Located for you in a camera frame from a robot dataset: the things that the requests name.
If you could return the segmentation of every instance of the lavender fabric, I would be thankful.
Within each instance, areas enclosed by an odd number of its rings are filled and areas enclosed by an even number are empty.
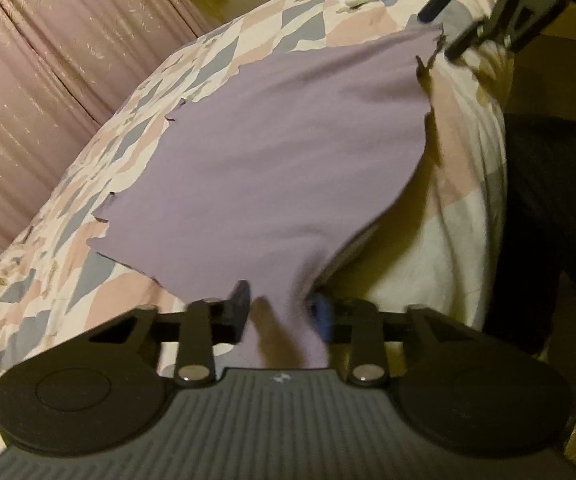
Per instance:
[[[387,210],[425,146],[427,60],[440,29],[272,54],[167,115],[142,176],[95,211],[99,253],[181,300],[257,298],[241,367],[325,367],[305,298],[344,247]]]

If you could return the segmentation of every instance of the black clamp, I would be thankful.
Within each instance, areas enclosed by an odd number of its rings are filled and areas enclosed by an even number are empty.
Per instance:
[[[184,312],[135,308],[12,367],[0,378],[7,445],[53,456],[117,446],[150,427],[182,389],[215,382],[212,345],[236,344],[250,309],[239,282],[225,301]],[[157,374],[164,342],[178,342],[173,379]]]
[[[418,14],[420,22],[434,20],[451,0],[430,0]],[[486,40],[519,52],[563,10],[565,0],[497,0],[489,18],[472,23],[450,43],[445,56],[455,60],[470,46]]]
[[[442,446],[481,455],[536,449],[560,434],[570,389],[546,364],[424,305],[379,312],[320,290],[312,314],[328,343],[350,343],[348,382],[385,388],[399,413]],[[406,372],[390,378],[384,342],[402,342]]]

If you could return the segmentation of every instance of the patterned bedspread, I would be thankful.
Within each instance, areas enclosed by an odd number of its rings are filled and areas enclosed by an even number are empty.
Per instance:
[[[135,306],[183,308],[183,298],[86,245],[106,228],[90,212],[140,176],[167,126],[164,115],[181,97],[201,99],[271,52],[362,43],[417,27],[426,1],[348,9],[340,0],[272,0],[172,54],[101,127],[31,226],[0,255],[0,375]],[[493,1],[454,0],[437,21],[453,36],[489,13]],[[511,65],[495,45],[468,51],[457,65],[437,57],[422,80],[433,114],[421,166],[367,249],[332,277],[339,293],[391,311],[426,303],[481,326],[503,220],[500,102],[510,80]],[[173,363],[168,350],[164,373]]]

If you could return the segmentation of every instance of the pink curtain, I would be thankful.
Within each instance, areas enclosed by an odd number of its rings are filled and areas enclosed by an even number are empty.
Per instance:
[[[0,0],[0,251],[132,90],[212,28],[188,0]]]

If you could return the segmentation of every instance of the metal rivet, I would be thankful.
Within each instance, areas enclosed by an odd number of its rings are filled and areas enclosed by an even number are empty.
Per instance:
[[[179,377],[184,381],[202,381],[210,375],[210,370],[203,365],[186,365],[179,368]]]
[[[290,381],[292,379],[292,377],[290,377],[288,374],[286,373],[280,373],[280,374],[276,374],[273,377],[273,381],[275,383],[279,383],[279,384],[283,384],[283,383],[287,383],[288,381]]]
[[[378,365],[359,365],[353,370],[353,375],[359,381],[376,381],[385,373],[385,370]]]

